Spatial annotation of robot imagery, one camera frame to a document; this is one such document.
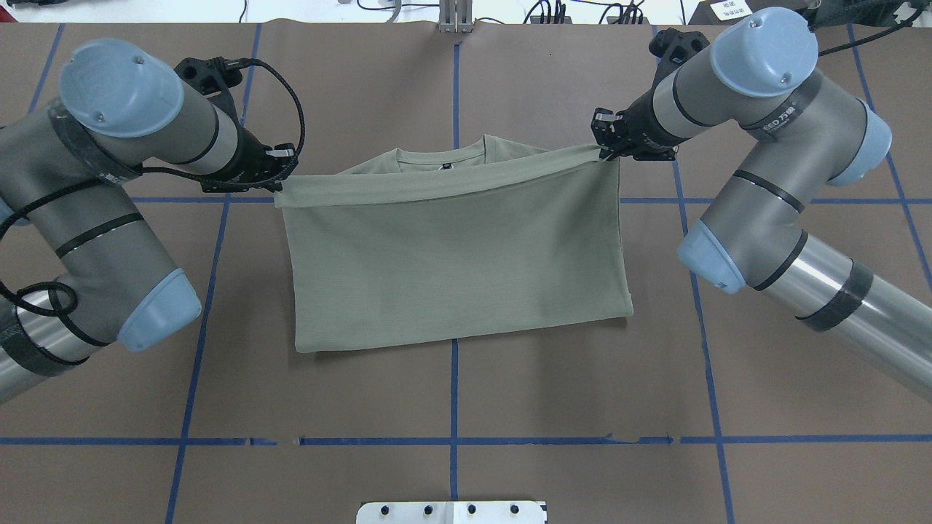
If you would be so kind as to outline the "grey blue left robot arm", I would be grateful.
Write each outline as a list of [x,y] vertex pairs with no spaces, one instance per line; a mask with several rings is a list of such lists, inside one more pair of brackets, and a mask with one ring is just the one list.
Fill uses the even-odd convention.
[[139,352],[198,318],[201,302],[124,186],[146,173],[206,193],[282,189],[303,142],[268,146],[231,87],[256,57],[168,66],[121,39],[84,43],[43,110],[2,129],[2,232],[32,225],[66,272],[2,288],[2,401],[119,342]]

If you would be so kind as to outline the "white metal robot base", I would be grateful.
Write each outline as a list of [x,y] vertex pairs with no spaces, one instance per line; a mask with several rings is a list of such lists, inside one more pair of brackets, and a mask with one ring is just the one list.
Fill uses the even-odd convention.
[[543,501],[383,501],[363,504],[356,523],[547,523]]

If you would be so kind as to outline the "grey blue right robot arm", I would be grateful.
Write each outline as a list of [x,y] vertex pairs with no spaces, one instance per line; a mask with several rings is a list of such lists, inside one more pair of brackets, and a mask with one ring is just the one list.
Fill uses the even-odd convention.
[[662,30],[649,43],[652,86],[625,110],[597,108],[593,136],[605,162],[671,162],[686,140],[739,123],[755,146],[685,235],[680,262],[728,294],[769,296],[928,400],[929,306],[797,223],[823,186],[858,182],[892,142],[865,100],[818,70],[818,51],[805,18],[783,7],[713,41]]

